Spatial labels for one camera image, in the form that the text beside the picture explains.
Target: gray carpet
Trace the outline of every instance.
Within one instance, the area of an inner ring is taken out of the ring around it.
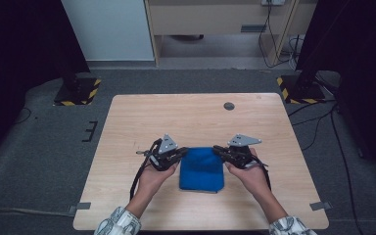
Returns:
[[[91,105],[55,107],[62,81],[56,79],[31,89],[25,107],[0,147],[0,208],[68,212],[79,202],[104,122],[117,94],[154,93],[280,93],[275,78],[285,70],[94,70],[102,79]],[[333,102],[310,106],[291,116],[291,123],[328,113]],[[288,113],[303,105],[285,104]],[[85,130],[98,121],[91,142]],[[354,206],[363,234],[376,233],[376,164],[358,156],[356,144],[334,113],[349,165]],[[302,148],[310,145],[316,121],[294,126]],[[350,188],[330,117],[322,119],[305,160],[326,211],[330,226],[318,234],[359,234],[353,220]],[[0,213],[0,234],[92,234],[75,231],[72,217]],[[158,234],[142,232],[141,234]],[[256,234],[214,232],[213,234]]]

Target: white wall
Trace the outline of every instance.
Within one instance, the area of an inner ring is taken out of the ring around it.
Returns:
[[[154,61],[143,0],[62,0],[87,61]]]

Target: sleeve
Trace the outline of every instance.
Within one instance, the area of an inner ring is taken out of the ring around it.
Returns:
[[[94,235],[135,235],[140,227],[141,223],[135,215],[118,207],[109,218],[100,223]]]
[[[270,224],[270,235],[316,235],[295,216],[286,216]]]

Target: table top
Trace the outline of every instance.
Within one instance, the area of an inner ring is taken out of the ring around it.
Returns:
[[[224,109],[230,102],[234,109]],[[180,147],[227,146],[235,134],[262,140],[253,145],[269,165],[272,192],[290,215],[314,229],[328,227],[320,201],[283,102],[275,93],[117,95],[73,222],[94,230],[118,206],[126,206],[134,176],[153,141],[169,136]],[[141,217],[143,230],[255,230],[268,223],[259,204],[224,167],[224,188],[216,194],[181,191],[179,167]]]

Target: wall socket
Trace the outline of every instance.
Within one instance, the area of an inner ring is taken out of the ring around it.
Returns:
[[[269,3],[272,6],[281,6],[285,5],[285,0],[261,0],[262,6],[268,6]]]

